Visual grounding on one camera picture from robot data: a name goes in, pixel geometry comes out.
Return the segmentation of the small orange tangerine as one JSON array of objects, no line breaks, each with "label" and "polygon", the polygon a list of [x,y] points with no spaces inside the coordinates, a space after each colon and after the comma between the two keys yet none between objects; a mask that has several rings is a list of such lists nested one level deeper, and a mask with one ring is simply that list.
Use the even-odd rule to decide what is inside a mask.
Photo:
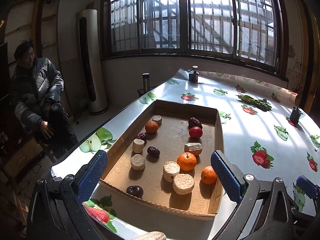
[{"label": "small orange tangerine", "polygon": [[201,172],[201,181],[206,185],[215,184],[217,175],[211,166],[206,166]]}]

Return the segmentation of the large orange tangerine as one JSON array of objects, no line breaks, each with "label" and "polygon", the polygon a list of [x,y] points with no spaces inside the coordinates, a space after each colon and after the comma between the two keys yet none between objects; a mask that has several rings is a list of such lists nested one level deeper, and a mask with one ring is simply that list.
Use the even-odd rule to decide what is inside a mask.
[{"label": "large orange tangerine", "polygon": [[177,164],[183,171],[191,171],[197,165],[197,159],[195,155],[190,152],[184,152],[177,158]]}]

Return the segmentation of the dark plum fruit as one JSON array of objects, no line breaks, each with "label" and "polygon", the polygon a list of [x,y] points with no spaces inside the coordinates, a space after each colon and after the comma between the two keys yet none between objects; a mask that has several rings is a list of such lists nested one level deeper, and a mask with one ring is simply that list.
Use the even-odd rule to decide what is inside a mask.
[{"label": "dark plum fruit", "polygon": [[137,198],[142,198],[144,194],[144,190],[141,186],[139,185],[131,185],[128,186],[126,189],[127,194],[130,194],[132,196],[135,196]]}]

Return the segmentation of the beige wide cylinder block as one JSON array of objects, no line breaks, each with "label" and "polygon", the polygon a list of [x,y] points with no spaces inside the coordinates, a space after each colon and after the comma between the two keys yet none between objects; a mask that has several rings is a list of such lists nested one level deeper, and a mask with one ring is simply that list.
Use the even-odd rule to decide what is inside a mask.
[{"label": "beige wide cylinder block", "polygon": [[179,195],[191,193],[194,186],[194,178],[187,173],[178,174],[173,178],[172,187]]}]

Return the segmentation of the dark date fruit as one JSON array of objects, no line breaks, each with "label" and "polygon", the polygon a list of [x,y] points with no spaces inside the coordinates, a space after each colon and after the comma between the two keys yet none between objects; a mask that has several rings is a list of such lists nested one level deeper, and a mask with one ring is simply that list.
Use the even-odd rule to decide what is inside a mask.
[{"label": "dark date fruit", "polygon": [[147,149],[147,153],[148,153],[148,155],[150,155],[154,158],[158,158],[161,154],[160,150],[154,146],[149,146]]}]

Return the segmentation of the beige round cylinder block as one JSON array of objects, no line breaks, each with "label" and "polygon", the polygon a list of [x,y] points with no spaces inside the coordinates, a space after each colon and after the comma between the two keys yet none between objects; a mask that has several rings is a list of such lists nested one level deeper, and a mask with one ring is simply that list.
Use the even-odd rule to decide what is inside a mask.
[{"label": "beige round cylinder block", "polygon": [[131,167],[136,171],[142,171],[145,168],[145,159],[140,154],[131,157]]}]

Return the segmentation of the beige rectangular block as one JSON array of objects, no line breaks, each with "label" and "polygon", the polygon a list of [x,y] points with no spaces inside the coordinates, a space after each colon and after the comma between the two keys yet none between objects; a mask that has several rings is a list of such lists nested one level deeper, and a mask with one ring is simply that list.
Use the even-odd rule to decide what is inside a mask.
[{"label": "beige rectangular block", "polygon": [[202,153],[202,145],[199,142],[189,142],[184,145],[184,151],[198,156]]}]

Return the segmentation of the red tomato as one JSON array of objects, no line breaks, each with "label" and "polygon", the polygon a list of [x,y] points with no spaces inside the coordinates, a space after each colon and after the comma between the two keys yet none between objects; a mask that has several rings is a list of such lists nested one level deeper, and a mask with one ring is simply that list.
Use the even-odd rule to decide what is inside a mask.
[{"label": "red tomato", "polygon": [[189,137],[193,139],[199,139],[203,135],[203,130],[202,128],[198,126],[194,126],[191,129],[189,129]]}]

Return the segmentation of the small dark red date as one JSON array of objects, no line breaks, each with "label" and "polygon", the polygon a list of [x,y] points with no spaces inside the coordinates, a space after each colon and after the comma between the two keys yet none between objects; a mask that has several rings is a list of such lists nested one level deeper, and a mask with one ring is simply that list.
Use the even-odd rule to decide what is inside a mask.
[{"label": "small dark red date", "polygon": [[139,133],[135,138],[143,140],[144,142],[147,141],[147,135],[145,133]]}]

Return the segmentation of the shallow cardboard box tray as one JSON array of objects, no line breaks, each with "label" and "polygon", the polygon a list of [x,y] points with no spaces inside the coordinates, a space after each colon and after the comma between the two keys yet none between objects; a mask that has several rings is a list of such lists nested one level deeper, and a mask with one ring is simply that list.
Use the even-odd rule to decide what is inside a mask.
[{"label": "shallow cardboard box tray", "polygon": [[[152,120],[154,115],[161,115],[162,123],[155,134],[147,136],[142,152],[146,161],[144,170],[135,171],[131,167],[133,140],[145,131],[146,123]],[[164,180],[163,165],[167,161],[176,161],[183,153],[184,145],[192,142],[188,127],[191,117],[197,118],[203,126],[203,135],[199,139],[203,150],[196,158],[195,168],[188,172],[194,178],[195,186],[191,193],[181,196],[174,191],[171,183]],[[148,155],[149,146],[160,150],[158,158]],[[222,125],[217,109],[156,100],[142,111],[108,150],[108,165],[99,183],[139,204],[176,216],[210,220],[219,211],[223,187],[219,181],[213,185],[203,184],[201,171],[210,165],[210,156],[215,150],[224,150]],[[143,188],[142,198],[127,194],[126,189],[131,185]]]}]

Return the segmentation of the black cylindrical motor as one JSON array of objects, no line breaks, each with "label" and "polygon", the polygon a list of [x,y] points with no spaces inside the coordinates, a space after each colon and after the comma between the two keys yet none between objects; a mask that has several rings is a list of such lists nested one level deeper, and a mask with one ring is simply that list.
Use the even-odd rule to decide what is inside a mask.
[{"label": "black cylindrical motor", "polygon": [[300,117],[303,115],[299,107],[293,107],[289,120],[294,124],[298,125]]}]

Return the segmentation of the bunch of green vegetables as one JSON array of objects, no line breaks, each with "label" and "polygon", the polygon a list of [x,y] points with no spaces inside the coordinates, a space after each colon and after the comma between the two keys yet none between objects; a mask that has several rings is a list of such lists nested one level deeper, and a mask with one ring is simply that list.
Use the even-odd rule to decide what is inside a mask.
[{"label": "bunch of green vegetables", "polygon": [[238,99],[246,104],[262,110],[263,112],[272,110],[271,104],[266,99],[254,99],[249,95],[238,95]]}]

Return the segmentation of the small beige cylinder block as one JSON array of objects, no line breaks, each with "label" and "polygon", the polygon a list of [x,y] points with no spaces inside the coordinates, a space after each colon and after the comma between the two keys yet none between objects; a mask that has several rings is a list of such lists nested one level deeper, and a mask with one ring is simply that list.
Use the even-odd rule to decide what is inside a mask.
[{"label": "small beige cylinder block", "polygon": [[152,120],[158,124],[158,126],[162,123],[162,116],[161,115],[154,115]]}]

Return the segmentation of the seated person in jacket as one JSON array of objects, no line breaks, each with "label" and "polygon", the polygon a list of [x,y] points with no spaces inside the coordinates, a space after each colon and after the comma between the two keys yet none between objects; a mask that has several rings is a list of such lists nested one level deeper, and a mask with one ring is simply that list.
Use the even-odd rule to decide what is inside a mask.
[{"label": "seated person in jacket", "polygon": [[15,115],[37,142],[49,145],[59,158],[78,144],[68,113],[60,102],[62,75],[48,58],[35,56],[31,41],[22,42],[14,58],[17,65],[11,103]]}]

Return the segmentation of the dark jar with lid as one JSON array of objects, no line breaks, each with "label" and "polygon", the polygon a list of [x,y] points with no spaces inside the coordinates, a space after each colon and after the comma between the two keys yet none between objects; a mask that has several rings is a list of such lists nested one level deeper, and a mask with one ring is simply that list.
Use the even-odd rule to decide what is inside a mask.
[{"label": "dark jar with lid", "polygon": [[198,66],[193,65],[191,69],[188,70],[189,81],[192,83],[198,83],[199,70]]}]

